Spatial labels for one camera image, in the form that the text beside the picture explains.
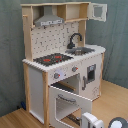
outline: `red burner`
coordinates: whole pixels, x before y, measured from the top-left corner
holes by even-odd
[[[55,58],[62,58],[62,56],[55,56]]]
[[[44,59],[44,61],[45,61],[45,62],[49,62],[49,61],[51,61],[51,60],[50,60],[50,59]]]

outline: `wooden toy kitchen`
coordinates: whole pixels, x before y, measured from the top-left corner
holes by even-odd
[[[91,114],[101,96],[105,48],[85,44],[86,21],[106,21],[106,4],[22,4],[26,109],[45,128],[104,128]],[[73,112],[80,110],[75,119]]]

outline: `cabinet handle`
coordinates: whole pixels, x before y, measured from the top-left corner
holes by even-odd
[[[28,17],[28,15],[23,15],[23,17]]]
[[[66,97],[64,97],[62,94],[59,94],[58,97],[59,97],[60,99],[63,99],[63,100],[69,101],[69,102],[73,102],[73,103],[76,102],[75,99],[66,98]]]
[[[84,87],[82,87],[82,90],[85,90],[85,88],[86,88],[86,78],[85,78],[85,76],[83,77],[83,80],[84,80]]]

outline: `knob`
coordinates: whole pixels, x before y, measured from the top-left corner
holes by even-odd
[[[78,68],[77,67],[73,67],[72,71],[75,72]]]
[[[58,74],[58,73],[55,73],[55,74],[54,74],[54,78],[55,78],[55,79],[58,79],[59,77],[60,77],[60,74]]]

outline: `stovetop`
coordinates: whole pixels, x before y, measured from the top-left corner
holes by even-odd
[[[70,57],[70,56],[67,56],[67,55],[64,55],[61,53],[54,53],[51,55],[36,58],[33,61],[48,67],[48,66],[51,66],[54,64],[58,64],[58,63],[67,61],[69,59],[73,59],[73,57]]]

